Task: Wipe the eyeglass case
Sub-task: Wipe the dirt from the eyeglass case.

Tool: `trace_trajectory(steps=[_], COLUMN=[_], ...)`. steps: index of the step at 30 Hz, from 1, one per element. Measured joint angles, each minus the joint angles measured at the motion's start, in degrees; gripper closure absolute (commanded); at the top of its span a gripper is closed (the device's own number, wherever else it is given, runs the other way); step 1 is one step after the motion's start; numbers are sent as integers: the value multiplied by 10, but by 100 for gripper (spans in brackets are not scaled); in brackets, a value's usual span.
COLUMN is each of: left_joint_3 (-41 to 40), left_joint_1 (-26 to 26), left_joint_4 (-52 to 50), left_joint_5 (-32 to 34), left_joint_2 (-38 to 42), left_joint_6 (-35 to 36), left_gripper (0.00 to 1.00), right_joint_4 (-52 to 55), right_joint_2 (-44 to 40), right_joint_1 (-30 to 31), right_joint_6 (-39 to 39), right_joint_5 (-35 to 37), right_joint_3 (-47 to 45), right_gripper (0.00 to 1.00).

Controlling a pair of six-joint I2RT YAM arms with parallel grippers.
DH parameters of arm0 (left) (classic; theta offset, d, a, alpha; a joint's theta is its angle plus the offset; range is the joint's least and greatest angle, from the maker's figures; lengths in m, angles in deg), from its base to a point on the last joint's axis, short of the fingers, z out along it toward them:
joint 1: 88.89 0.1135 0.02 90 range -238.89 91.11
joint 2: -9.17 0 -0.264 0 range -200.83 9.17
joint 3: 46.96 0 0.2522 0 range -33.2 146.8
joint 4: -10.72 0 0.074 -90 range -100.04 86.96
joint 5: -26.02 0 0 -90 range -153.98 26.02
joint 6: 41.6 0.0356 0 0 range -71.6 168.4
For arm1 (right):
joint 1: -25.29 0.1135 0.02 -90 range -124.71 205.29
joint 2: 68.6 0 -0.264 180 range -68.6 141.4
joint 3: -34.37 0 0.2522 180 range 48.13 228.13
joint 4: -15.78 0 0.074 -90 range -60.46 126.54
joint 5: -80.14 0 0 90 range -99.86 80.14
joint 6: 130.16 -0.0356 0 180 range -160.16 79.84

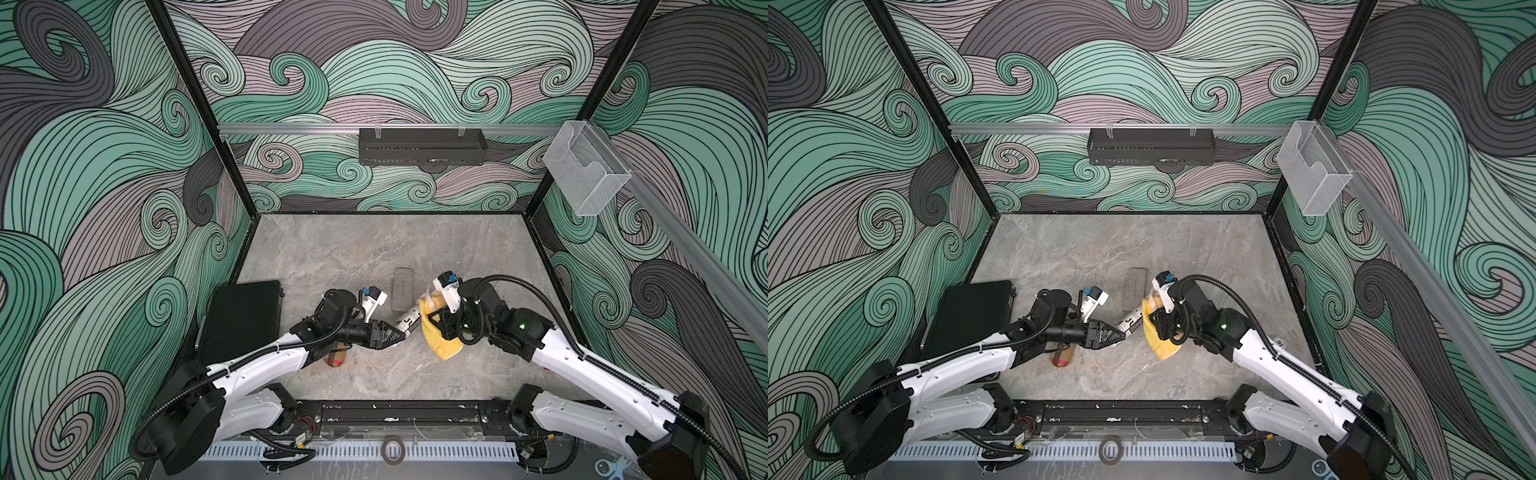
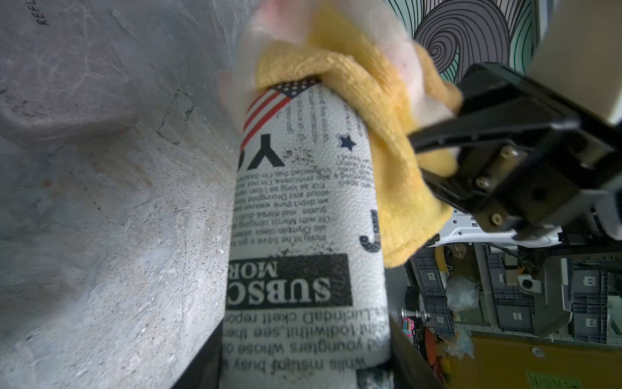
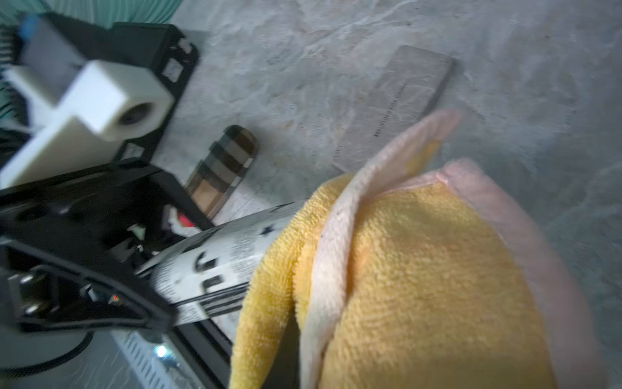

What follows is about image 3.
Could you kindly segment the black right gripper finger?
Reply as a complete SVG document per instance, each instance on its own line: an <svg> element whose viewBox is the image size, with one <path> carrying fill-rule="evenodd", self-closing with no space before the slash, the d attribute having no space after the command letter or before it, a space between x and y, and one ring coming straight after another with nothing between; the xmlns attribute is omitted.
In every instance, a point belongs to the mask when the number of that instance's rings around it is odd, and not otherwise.
<svg viewBox="0 0 622 389"><path fill-rule="evenodd" d="M296 318L291 316L262 388L298 389L300 387L300 335Z"/></svg>

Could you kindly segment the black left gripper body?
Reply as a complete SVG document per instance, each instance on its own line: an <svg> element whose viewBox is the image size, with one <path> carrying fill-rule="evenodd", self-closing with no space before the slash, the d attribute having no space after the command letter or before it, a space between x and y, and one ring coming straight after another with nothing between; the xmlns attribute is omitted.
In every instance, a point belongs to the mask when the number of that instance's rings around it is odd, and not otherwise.
<svg viewBox="0 0 622 389"><path fill-rule="evenodd" d="M143 160L101 165L1 192L1 222L40 222L48 238L87 239L135 271L180 242L169 213L200 230L212 222L171 174Z"/></svg>

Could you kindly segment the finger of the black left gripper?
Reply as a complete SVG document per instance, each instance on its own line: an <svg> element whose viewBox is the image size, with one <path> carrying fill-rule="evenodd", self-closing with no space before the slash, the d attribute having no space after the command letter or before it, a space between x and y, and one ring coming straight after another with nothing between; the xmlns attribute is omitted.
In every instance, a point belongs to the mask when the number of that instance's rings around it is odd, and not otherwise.
<svg viewBox="0 0 622 389"><path fill-rule="evenodd" d="M1 324L17 332L168 332L177 309L98 249L46 251L1 238Z"/></svg>

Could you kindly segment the yellow pink microfiber cloth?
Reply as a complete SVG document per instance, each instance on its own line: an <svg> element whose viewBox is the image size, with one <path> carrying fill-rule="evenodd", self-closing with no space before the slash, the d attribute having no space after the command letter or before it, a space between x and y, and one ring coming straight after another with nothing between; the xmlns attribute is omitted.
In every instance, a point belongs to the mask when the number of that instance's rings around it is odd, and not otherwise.
<svg viewBox="0 0 622 389"><path fill-rule="evenodd" d="M433 113L317 189L254 271L230 387L262 387L290 319L302 388L607 387L538 226L471 160L425 170L459 120Z"/></svg>

